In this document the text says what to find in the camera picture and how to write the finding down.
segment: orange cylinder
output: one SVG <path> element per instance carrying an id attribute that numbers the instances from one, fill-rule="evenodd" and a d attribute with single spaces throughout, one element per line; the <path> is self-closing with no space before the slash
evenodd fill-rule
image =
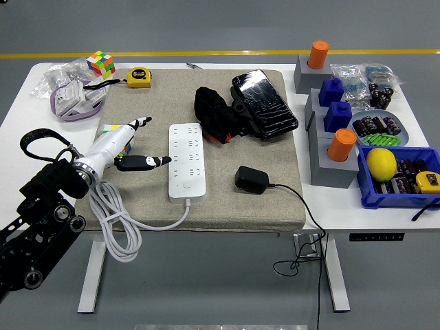
<path id="1" fill-rule="evenodd" d="M 344 162 L 356 143 L 356 134 L 350 129 L 338 129 L 331 141 L 327 155 L 335 162 Z"/>
<path id="2" fill-rule="evenodd" d="M 317 40 L 313 43 L 310 51 L 309 61 L 307 65 L 312 69 L 322 69 L 324 67 L 325 58 L 329 52 L 330 45 L 323 40 Z"/>

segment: blue plastic crate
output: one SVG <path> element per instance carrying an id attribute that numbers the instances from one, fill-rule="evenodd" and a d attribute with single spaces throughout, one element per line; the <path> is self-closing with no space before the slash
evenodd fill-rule
<path id="1" fill-rule="evenodd" d="M 357 162 L 359 182 L 364 208 L 423 208 L 428 204 L 440 203 L 440 195 L 434 194 L 378 194 L 374 191 L 373 181 L 366 164 L 366 156 L 374 146 L 360 146 Z M 440 173 L 440 157 L 437 150 L 424 147 L 381 147 L 390 150 L 397 160 L 424 160 L 429 171 Z"/>

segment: white robotic hand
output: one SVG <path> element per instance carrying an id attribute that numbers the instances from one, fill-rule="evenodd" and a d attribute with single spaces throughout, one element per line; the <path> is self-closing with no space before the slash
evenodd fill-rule
<path id="1" fill-rule="evenodd" d="M 75 159 L 73 166 L 79 175 L 94 189 L 102 179 L 104 169 L 116 165 L 119 171 L 148 171 L 171 161 L 166 157 L 125 156 L 118 157 L 133 139 L 136 130 L 143 127 L 151 117 L 138 118 L 117 129 L 102 134 L 83 157 Z"/>

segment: white cable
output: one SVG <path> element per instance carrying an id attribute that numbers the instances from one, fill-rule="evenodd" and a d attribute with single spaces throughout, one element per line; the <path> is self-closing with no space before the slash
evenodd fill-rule
<path id="1" fill-rule="evenodd" d="M 138 255 L 142 244 L 139 228 L 158 232 L 173 229 L 185 221 L 191 207 L 191 200 L 189 198 L 185 199 L 185 213 L 179 221 L 164 227 L 153 227 L 144 225 L 130 217 L 122 203 L 118 188 L 110 182 L 102 180 L 95 189 L 90 191 L 89 201 L 91 210 L 100 222 L 108 251 L 114 259 L 122 263 L 128 263 Z M 126 234 L 127 245 L 125 248 L 113 236 L 113 224 L 118 221 L 123 225 Z"/>

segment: desk control panel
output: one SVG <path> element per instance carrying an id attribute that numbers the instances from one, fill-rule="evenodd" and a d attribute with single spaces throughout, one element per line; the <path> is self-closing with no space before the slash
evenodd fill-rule
<path id="1" fill-rule="evenodd" d="M 350 242 L 391 242 L 403 241 L 405 233 L 387 232 L 387 233 L 351 233 Z"/>

